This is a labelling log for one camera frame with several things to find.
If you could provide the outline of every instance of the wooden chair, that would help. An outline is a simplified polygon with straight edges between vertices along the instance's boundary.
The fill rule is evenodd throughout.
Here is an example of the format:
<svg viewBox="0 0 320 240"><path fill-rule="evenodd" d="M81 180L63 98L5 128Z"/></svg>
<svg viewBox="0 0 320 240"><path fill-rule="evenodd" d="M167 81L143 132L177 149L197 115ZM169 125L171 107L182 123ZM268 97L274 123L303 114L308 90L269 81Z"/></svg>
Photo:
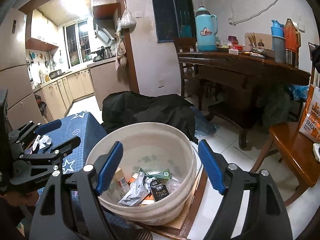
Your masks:
<svg viewBox="0 0 320 240"><path fill-rule="evenodd" d="M196 38L175 38L174 46L176 48L176 52L191 52L191 49L193 51L196 51ZM198 94L198 108L201 111L202 110L202 95L204 93L204 87L206 87L206 97L208 97L208 90L215 87L215 83L209 80L205 79L199 79L196 77L196 74L198 73L198 67L194 64L186 63L185 66L183 63L179 63L180 66L180 75L181 75L181 96L184 98L185 94L185 80L191 80L196 79L199 83L199 89L197 91ZM218 95L218 91L215 92L215 99L216 101Z"/></svg>
<svg viewBox="0 0 320 240"><path fill-rule="evenodd" d="M314 80L314 66L311 73L311 84ZM288 206L300 197L309 187L313 187L320 176L320 163L313 154L313 141L299 132L299 122L278 123L269 129L270 135L263 146L257 161L251 169L256 172L263 160L279 151L281 159L286 163L299 182L295 193L284 201Z"/></svg>

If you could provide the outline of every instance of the refrigerator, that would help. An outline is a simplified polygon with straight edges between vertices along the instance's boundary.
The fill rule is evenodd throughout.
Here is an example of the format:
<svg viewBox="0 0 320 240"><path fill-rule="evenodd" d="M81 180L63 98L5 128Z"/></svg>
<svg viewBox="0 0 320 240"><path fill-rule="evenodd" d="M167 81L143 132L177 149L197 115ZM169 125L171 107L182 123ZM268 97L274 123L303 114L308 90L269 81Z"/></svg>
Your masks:
<svg viewBox="0 0 320 240"><path fill-rule="evenodd" d="M29 121L44 123L28 74L26 20L24 13L11 8L0 26L0 90L8 89L8 120L13 130Z"/></svg>

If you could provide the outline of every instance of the kitchen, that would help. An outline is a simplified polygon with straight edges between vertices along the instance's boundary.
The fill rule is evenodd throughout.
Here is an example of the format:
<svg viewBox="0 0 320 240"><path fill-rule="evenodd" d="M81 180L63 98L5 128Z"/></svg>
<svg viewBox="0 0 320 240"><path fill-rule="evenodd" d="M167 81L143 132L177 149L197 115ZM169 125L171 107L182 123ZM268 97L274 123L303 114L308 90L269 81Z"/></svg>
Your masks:
<svg viewBox="0 0 320 240"><path fill-rule="evenodd" d="M1 31L15 33L8 38L17 63L0 67L0 88L9 88L12 129L63 118L74 102L92 96L102 110L109 94L129 90L126 72L116 70L116 0L51 0L28 15L8 15ZM42 115L35 96L46 103Z"/></svg>

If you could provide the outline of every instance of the range hood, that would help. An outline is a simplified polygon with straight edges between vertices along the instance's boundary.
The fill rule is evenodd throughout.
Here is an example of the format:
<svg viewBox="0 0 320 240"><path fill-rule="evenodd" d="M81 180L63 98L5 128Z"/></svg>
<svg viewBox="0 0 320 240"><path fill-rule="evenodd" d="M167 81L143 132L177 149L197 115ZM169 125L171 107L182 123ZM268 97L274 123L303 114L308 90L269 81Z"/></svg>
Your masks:
<svg viewBox="0 0 320 240"><path fill-rule="evenodd" d="M93 28L96 35L110 46L116 38L113 20L97 20L93 18Z"/></svg>

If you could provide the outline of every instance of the white cable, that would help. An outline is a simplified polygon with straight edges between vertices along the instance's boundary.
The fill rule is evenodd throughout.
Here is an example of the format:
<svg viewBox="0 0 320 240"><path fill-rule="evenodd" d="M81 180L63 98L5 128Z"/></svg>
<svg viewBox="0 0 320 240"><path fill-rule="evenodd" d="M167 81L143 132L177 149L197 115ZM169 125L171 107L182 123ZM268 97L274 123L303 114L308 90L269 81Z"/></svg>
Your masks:
<svg viewBox="0 0 320 240"><path fill-rule="evenodd" d="M262 14L263 12L267 11L270 9L271 6L274 6L276 4L276 2L278 2L279 0L275 0L274 3L270 4L267 8L265 8L264 10L258 12L257 14L255 15L252 15L251 17L247 18L247 19L243 19L241 21L237 21L237 22L229 22L230 25L233 25L233 26L236 26L237 24L239 23L243 23L243 22L246 22L246 21L249 21L257 16L259 16L260 14Z"/></svg>

